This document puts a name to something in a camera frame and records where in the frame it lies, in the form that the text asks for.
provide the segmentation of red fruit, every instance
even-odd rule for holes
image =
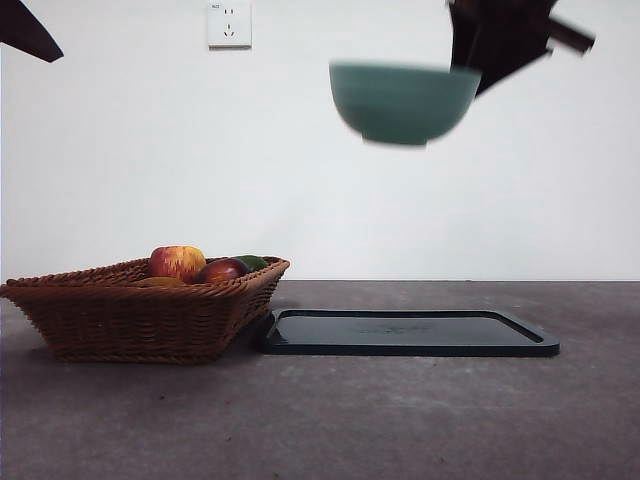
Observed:
[[[196,275],[194,283],[217,283],[242,277],[249,267],[237,258],[221,258],[206,264]]]
[[[158,247],[149,258],[149,276],[173,277],[185,283],[193,283],[206,263],[202,252],[195,247]]]

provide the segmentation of plastic tray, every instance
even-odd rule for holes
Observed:
[[[548,357],[547,332],[493,311],[279,309],[265,319],[262,352],[279,355]]]

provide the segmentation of woven basket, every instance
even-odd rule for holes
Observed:
[[[207,363],[267,313],[287,260],[216,284],[141,287],[148,259],[8,280],[8,298],[64,361]]]

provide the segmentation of wall socket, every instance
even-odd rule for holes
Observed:
[[[251,48],[251,4],[213,0],[207,9],[209,50]]]

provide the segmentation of table surface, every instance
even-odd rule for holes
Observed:
[[[640,283],[282,281],[273,308],[511,313],[551,358],[69,364],[2,303],[4,480],[640,478]]]

